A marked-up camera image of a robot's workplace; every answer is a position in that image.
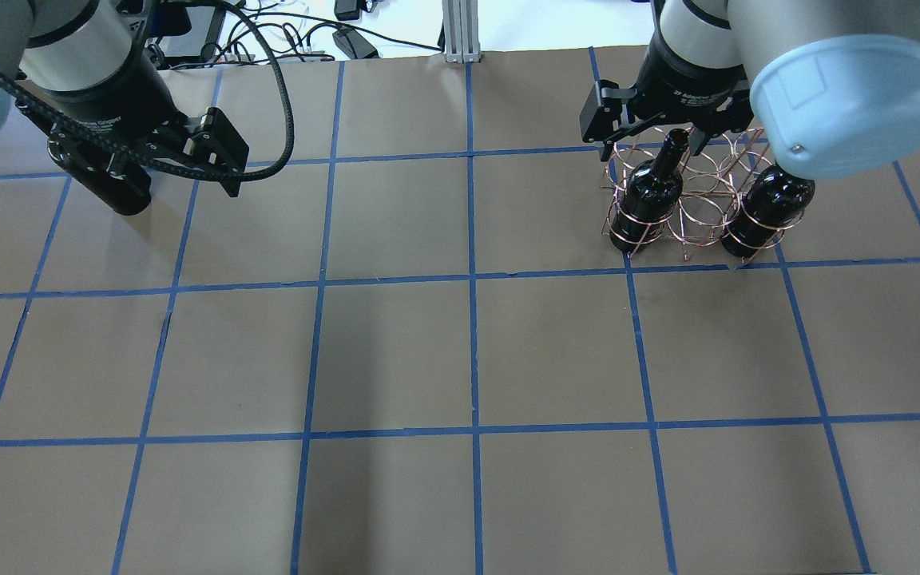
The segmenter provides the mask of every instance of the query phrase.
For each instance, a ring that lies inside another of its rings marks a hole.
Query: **robotic arm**
[[[19,110],[48,136],[55,163],[123,215],[136,214],[150,202],[151,179],[144,167],[219,181],[229,196],[237,196],[241,181],[278,172],[292,150],[292,115],[279,66],[272,68],[286,109],[286,149],[269,168],[244,173],[248,145],[219,109],[199,117],[176,109],[143,51],[154,4],[0,0],[0,127],[10,106],[8,91],[19,96]],[[242,16],[225,2],[186,3],[192,4]],[[267,43],[260,43],[273,58]],[[40,98],[25,95],[12,81],[18,69]]]
[[[877,168],[920,149],[920,2],[652,0],[636,83],[601,80],[581,138],[601,146],[693,123],[691,152],[762,121],[777,161],[807,179]]]

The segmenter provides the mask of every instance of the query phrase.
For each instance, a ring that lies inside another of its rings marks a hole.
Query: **dark glass bottle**
[[[680,175],[680,158],[687,152],[686,130],[669,130],[662,149],[654,160],[642,161],[621,197],[620,210],[613,216],[609,239],[621,252],[639,252],[662,232],[661,225],[680,199],[684,179]]]
[[[765,168],[744,194],[742,208],[747,214],[738,212],[727,226],[723,248],[738,258],[751,258],[776,236],[775,228],[796,218],[813,197],[814,181],[792,176],[778,164]]]

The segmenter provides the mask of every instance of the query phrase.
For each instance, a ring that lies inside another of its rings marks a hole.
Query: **wire coil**
[[[665,135],[665,130],[660,127],[652,130]],[[627,193],[635,168],[642,161],[654,159],[655,153],[649,149],[650,145],[642,145],[641,135],[630,146],[617,146],[605,169],[609,184],[602,186],[613,194],[602,225],[603,236],[616,236],[618,240],[634,245],[629,257],[634,257],[645,245],[655,241],[676,241],[682,247],[684,261],[688,262],[695,252],[718,244],[723,236],[731,236],[739,241],[730,232],[730,222],[746,217],[774,234],[763,245],[741,243],[756,250],[754,256],[742,260],[742,263],[751,262],[762,251],[775,247],[783,240],[787,230],[800,222],[803,212],[785,225],[770,227],[744,210],[744,193],[748,191],[748,186],[760,172],[773,164],[769,143],[763,139],[763,134],[763,128],[750,128],[741,134],[723,134],[713,139],[698,156],[686,157],[680,161],[684,191],[676,201],[674,210],[658,222],[641,222],[621,210],[621,200]],[[613,231],[611,224],[617,214],[648,226],[642,240],[631,241]],[[652,226],[660,226],[660,233],[653,233]]]

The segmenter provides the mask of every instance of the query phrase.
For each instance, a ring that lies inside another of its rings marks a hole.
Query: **electrical cord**
[[[303,58],[303,61],[307,61],[309,58],[314,59],[314,61],[335,61],[335,56],[332,54],[314,54],[314,52],[295,52],[295,54],[282,54],[281,56],[276,56],[277,61],[287,61],[292,59]],[[170,70],[179,70],[183,69],[211,69],[215,66],[232,66],[232,68],[242,68],[246,65],[271,65],[270,61],[217,61],[217,62],[187,62],[187,63],[178,63],[178,65],[169,68]]]
[[[282,22],[282,29],[285,30],[287,27],[288,27],[290,30],[292,30],[293,35],[296,36],[296,45],[299,46],[300,44],[303,44],[303,37],[300,36],[300,30],[297,30],[297,29],[296,29],[296,26],[293,26],[293,25],[292,25],[291,23],[289,23],[289,22]],[[288,33],[288,32],[287,32],[286,36],[289,38],[289,40],[292,40],[292,39],[293,39],[293,36],[292,36],[290,33]]]
[[[240,4],[241,5],[246,4],[246,0],[240,0]],[[249,17],[258,18],[259,16],[264,15],[265,12],[267,12],[268,10],[273,10],[273,8],[275,8],[275,10],[285,10],[285,8],[296,6],[297,4],[303,5],[303,14],[311,13],[311,7],[306,2],[303,2],[303,0],[291,0],[289,2],[277,1],[277,3],[269,4],[268,6],[265,6],[263,4],[264,4],[264,0],[258,0],[258,7],[249,8],[248,11],[253,12],[253,14],[251,14],[251,16]],[[226,44],[233,43],[233,36],[236,35],[236,32],[240,28],[241,23],[243,22],[241,21],[233,22],[233,26],[231,26],[231,28],[229,29],[229,34],[226,36]],[[300,23],[297,26],[300,26],[300,28],[303,28],[303,23],[304,23],[304,20],[300,19]]]
[[[339,21],[332,21],[332,19],[328,19],[328,18],[319,18],[319,16],[311,16],[310,14],[299,14],[299,12],[269,12],[269,11],[264,11],[264,12],[258,12],[258,14],[251,14],[251,15],[248,16],[248,18],[250,18],[250,19],[255,19],[255,18],[262,18],[262,16],[288,16],[289,18],[302,18],[302,19],[307,19],[308,21],[312,21],[312,22],[320,22],[320,23],[318,23],[318,25],[312,26],[312,27],[310,28],[310,30],[308,30],[306,33],[303,34],[304,41],[306,41],[307,43],[310,43],[311,33],[313,33],[314,30],[318,30],[318,29],[321,29],[321,28],[336,28],[337,30],[358,30],[358,32],[366,32],[366,33],[369,33],[369,34],[372,35],[372,36],[376,36],[377,38],[381,38],[382,40],[386,40],[387,42],[393,42],[394,44],[403,44],[403,45],[405,45],[405,46],[413,46],[413,47],[415,47],[415,48],[423,48],[424,50],[431,50],[431,51],[434,51],[434,52],[442,52],[442,48],[439,48],[438,46],[430,46],[430,45],[427,45],[427,44],[420,44],[420,43],[418,43],[418,42],[411,42],[411,41],[409,41],[409,40],[401,40],[401,39],[399,39],[399,38],[391,38],[391,37],[388,37],[388,36],[386,36],[386,35],[377,33],[377,32],[375,32],[375,30],[369,30],[368,28],[361,28],[361,26],[354,26],[354,25],[352,25],[351,23],[339,22]],[[237,28],[237,26],[238,26],[239,24],[240,24],[240,22],[237,22],[236,25],[234,25],[233,28],[231,28],[231,29],[229,30],[229,36],[227,36],[227,41],[226,41],[226,45],[227,45],[227,46],[228,46],[229,44],[233,43],[233,34],[235,33],[235,30],[236,30],[236,28]]]
[[[290,26],[293,30],[296,30],[296,28],[293,28],[293,25],[292,25],[291,23],[289,23],[289,22],[281,23],[281,25],[280,25],[280,23],[264,22],[264,23],[259,23],[259,25],[257,25],[257,26],[258,26],[258,30],[262,30],[262,29],[265,29],[265,28],[274,28],[274,29],[277,29],[277,30],[278,30],[280,33],[282,33],[282,35],[284,36],[284,41],[285,41],[287,44],[289,44],[289,47],[286,48],[286,49],[284,49],[284,50],[280,50],[280,49],[277,49],[277,48],[272,48],[272,51],[275,52],[275,54],[289,54],[289,52],[292,52],[293,50],[296,49],[297,46],[299,46],[299,41],[297,41],[297,40],[293,37],[293,32],[291,32],[290,30],[284,28],[285,26]],[[242,48],[242,49],[244,49],[244,55],[247,55],[246,52],[248,52],[248,48],[246,48],[246,46],[244,46],[244,43],[242,43],[241,40],[244,40],[244,38],[246,38],[246,37],[249,36],[249,35],[251,35],[251,31],[250,31],[250,30],[248,30],[248,32],[244,32],[243,34],[240,34],[240,36],[237,36],[236,38],[234,38],[234,39],[233,39],[230,43],[228,43],[225,47],[220,47],[220,48],[219,48],[219,53],[216,54],[216,55],[212,58],[211,62],[218,62],[219,59],[222,58],[222,56],[224,56],[227,52],[229,52],[229,51],[231,51],[231,50],[232,50],[232,52],[233,52],[238,58],[240,58],[240,59],[249,59],[249,58],[243,58],[243,57],[241,56],[241,54],[240,54],[240,51],[238,51],[238,48]]]
[[[354,26],[351,23],[330,21],[330,19],[328,18],[318,18],[318,16],[311,16],[307,14],[293,14],[293,12],[266,12],[265,15],[267,16],[293,16],[293,18],[304,18],[304,19],[309,19],[309,21],[324,22],[326,23],[326,25],[337,26],[337,28],[347,28],[347,29],[358,30],[358,32],[368,32],[370,35],[374,37],[381,38],[382,40],[386,40],[387,42],[393,42],[394,44],[403,44],[405,46],[423,48],[425,50],[431,50],[432,52],[442,52],[442,48],[439,48],[438,46],[430,46],[430,45],[421,44],[418,42],[411,42],[409,40],[399,40],[399,38],[391,38],[386,35],[377,33],[375,32],[375,30],[369,30],[368,28],[361,28],[361,26]]]
[[[265,55],[272,63],[272,73],[275,75],[276,88],[279,91],[279,99],[282,101],[282,108],[284,108],[286,141],[284,150],[282,150],[279,159],[276,160],[275,163],[271,164],[271,166],[253,172],[227,173],[211,167],[187,168],[184,166],[169,164],[167,161],[160,161],[158,159],[154,159],[154,157],[149,157],[143,153],[139,153],[137,150],[131,149],[128,145],[125,145],[125,143],[116,141],[116,139],[113,139],[110,136],[92,132],[86,126],[79,123],[79,121],[72,119],[72,117],[66,116],[66,114],[59,112],[59,110],[55,109],[53,106],[47,105],[45,102],[40,101],[37,96],[33,95],[21,85],[16,83],[12,77],[8,77],[1,72],[0,88],[7,94],[14,96],[16,99],[18,99],[18,101],[26,103],[26,105],[28,105],[35,113],[39,113],[41,116],[47,117],[48,120],[54,121],[55,124],[59,124],[63,128],[66,128],[66,130],[70,131],[70,133],[72,133],[74,136],[83,138],[84,141],[88,141],[92,143],[92,145],[100,147],[100,149],[105,150],[107,153],[117,154],[119,157],[125,157],[125,159],[136,161],[136,163],[139,165],[151,170],[157,170],[158,172],[173,176],[179,176],[193,180],[204,180],[209,182],[251,182],[274,176],[275,174],[279,173],[279,171],[282,170],[282,168],[285,167],[286,163],[289,161],[289,157],[293,153],[293,141],[295,140],[295,132],[293,132],[293,112],[291,108],[291,102],[289,102],[289,93],[288,89],[286,89],[284,77],[282,77],[282,70],[279,68],[279,66],[276,65],[278,58],[272,52],[272,48],[265,40],[265,37],[262,35],[260,30],[258,30],[258,26],[255,26],[255,23],[252,22],[248,15],[244,14],[240,8],[222,0],[192,0],[190,2],[182,3],[189,7],[216,7],[236,15],[242,22],[245,23],[248,29],[255,34],[256,40],[258,40],[260,47],[262,47],[262,50],[265,51]]]

